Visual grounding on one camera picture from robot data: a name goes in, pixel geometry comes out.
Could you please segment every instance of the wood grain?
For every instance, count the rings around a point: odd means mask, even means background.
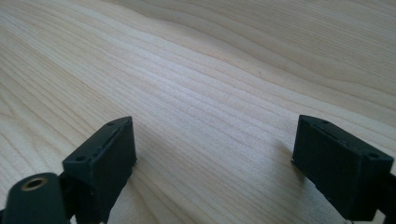
[[[131,115],[109,223],[343,223],[290,164],[298,115],[396,157],[394,71],[390,0],[3,0],[0,201]]]

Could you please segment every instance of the screw hole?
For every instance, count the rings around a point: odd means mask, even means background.
[[[24,183],[21,187],[21,189],[23,191],[30,191],[30,190],[34,190],[34,189],[39,189],[42,186],[44,186],[45,184],[47,184],[48,179],[45,177],[37,177],[37,178],[33,178],[29,181],[27,181],[26,183]]]
[[[375,153],[369,153],[369,157],[378,158],[379,156],[378,156],[378,154],[375,154]]]
[[[87,157],[79,156],[79,157],[76,158],[76,161],[85,161],[85,159],[87,159]]]

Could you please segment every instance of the wooden table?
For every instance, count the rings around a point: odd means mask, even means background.
[[[109,223],[343,223],[290,163],[298,116],[396,157],[395,71],[392,0],[2,0],[0,202],[131,115]]]

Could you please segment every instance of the black plastic part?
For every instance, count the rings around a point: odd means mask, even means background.
[[[78,223],[107,222],[136,162],[132,118],[104,125],[63,161],[76,185]]]
[[[10,190],[2,224],[69,223],[58,176],[52,173],[32,175]]]
[[[301,115],[292,158],[345,219],[373,220],[391,156],[327,120]]]
[[[379,210],[387,216],[384,223],[396,223],[396,176],[389,175],[384,192],[379,206]]]

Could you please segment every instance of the black plastic block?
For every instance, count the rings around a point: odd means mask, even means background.
[[[326,120],[301,115],[292,157],[345,219],[374,218],[391,156]]]
[[[131,117],[104,125],[63,161],[65,174],[78,189],[78,222],[108,221],[135,162]]]

